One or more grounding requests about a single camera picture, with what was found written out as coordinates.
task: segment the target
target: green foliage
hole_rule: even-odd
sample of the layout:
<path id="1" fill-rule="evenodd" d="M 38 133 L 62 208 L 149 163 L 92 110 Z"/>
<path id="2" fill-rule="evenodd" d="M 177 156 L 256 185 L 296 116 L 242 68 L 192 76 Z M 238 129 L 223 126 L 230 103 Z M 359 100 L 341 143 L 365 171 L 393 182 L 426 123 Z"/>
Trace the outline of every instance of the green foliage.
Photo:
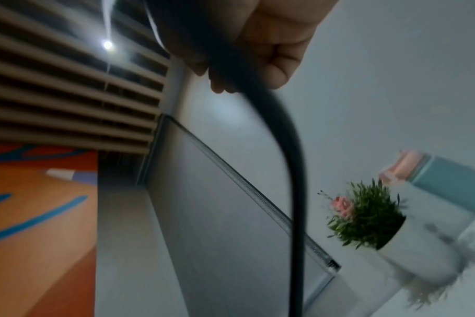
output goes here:
<path id="1" fill-rule="evenodd" d="M 371 185 L 363 182 L 351 183 L 351 194 L 347 197 L 354 204 L 352 216 L 348 219 L 334 215 L 328 227 L 342 240 L 343 245 L 357 243 L 356 249 L 367 246 L 382 248 L 401 228 L 405 216 L 401 213 L 398 195 L 397 201 L 390 198 L 389 188 L 382 181 Z"/>

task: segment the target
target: slatted ceiling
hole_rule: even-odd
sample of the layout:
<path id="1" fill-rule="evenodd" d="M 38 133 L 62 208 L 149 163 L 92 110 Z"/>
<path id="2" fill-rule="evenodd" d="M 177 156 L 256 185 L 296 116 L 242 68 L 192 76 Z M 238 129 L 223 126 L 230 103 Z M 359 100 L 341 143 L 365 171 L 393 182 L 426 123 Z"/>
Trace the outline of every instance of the slatted ceiling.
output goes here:
<path id="1" fill-rule="evenodd" d="M 0 0 L 0 140 L 146 154 L 169 54 L 121 12 L 109 54 L 90 41 L 104 38 L 101 6 L 79 1 Z"/>

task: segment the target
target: black cable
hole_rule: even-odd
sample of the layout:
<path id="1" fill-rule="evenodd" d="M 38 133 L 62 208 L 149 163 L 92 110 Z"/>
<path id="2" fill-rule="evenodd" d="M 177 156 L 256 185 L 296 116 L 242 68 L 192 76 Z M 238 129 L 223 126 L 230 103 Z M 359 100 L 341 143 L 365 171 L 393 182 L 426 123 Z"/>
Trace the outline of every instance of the black cable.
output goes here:
<path id="1" fill-rule="evenodd" d="M 307 185 L 302 147 L 295 126 L 274 95 L 265 89 L 244 56 L 210 25 L 194 2 L 148 0 L 146 4 L 156 22 L 160 21 L 163 25 L 169 26 L 184 41 L 206 56 L 210 66 L 217 69 L 220 76 L 246 96 L 283 152 L 289 170 L 293 198 L 289 317 L 301 317 Z"/>

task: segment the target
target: glowing light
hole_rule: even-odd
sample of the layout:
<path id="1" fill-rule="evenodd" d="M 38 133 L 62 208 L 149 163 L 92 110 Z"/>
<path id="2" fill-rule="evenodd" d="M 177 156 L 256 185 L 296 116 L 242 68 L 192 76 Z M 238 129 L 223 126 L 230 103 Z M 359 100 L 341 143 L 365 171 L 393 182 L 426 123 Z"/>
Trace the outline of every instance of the glowing light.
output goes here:
<path id="1" fill-rule="evenodd" d="M 113 50 L 113 43 L 109 40 L 103 41 L 103 43 L 101 45 L 107 51 L 112 51 Z"/>

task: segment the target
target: potted plant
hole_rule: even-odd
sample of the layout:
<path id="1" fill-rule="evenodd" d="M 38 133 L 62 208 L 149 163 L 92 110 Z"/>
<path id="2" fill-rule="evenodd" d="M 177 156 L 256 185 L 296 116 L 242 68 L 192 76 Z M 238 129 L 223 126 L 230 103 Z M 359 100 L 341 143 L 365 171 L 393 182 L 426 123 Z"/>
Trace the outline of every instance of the potted plant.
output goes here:
<path id="1" fill-rule="evenodd" d="M 391 262 L 425 281 L 442 285 L 461 271 L 464 259 L 436 236 L 401 212 L 401 199 L 394 201 L 382 181 L 371 185 L 350 183 L 347 196 L 330 200 L 333 217 L 328 222 L 343 245 L 373 248 Z"/>

